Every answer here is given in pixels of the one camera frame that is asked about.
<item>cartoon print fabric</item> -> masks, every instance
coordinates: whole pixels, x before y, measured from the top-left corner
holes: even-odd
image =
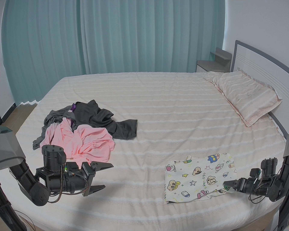
[[[206,158],[169,161],[165,167],[164,201],[188,202],[207,200],[213,196],[233,193],[223,185],[226,180],[237,179],[233,157],[216,153]]]

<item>tiled floor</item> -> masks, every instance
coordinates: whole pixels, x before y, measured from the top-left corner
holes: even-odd
[[[27,119],[27,117],[36,107],[36,105],[37,104],[19,105],[17,108],[15,108],[12,114],[8,117],[8,119],[2,125],[7,126],[16,134],[16,132],[18,132],[19,128],[21,127],[21,125],[24,123],[24,121]],[[2,221],[1,218],[0,218],[0,230],[10,231],[10,229],[6,226],[6,224]]]

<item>pillowcase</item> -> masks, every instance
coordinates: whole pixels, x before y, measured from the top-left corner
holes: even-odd
[[[268,84],[252,79],[242,71],[208,72],[204,79],[226,97],[247,127],[277,107],[282,98]]]

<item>curtain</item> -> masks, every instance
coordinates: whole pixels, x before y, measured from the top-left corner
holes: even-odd
[[[225,0],[7,0],[4,65],[16,104],[63,77],[195,72],[223,46]]]

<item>black baseboard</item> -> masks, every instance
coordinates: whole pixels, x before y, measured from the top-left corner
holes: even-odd
[[[0,125],[2,123],[4,123],[8,117],[11,115],[11,113],[14,111],[14,109],[16,108],[16,104],[14,103],[10,108],[9,110],[5,113],[5,115],[3,116],[3,118],[0,117]]]

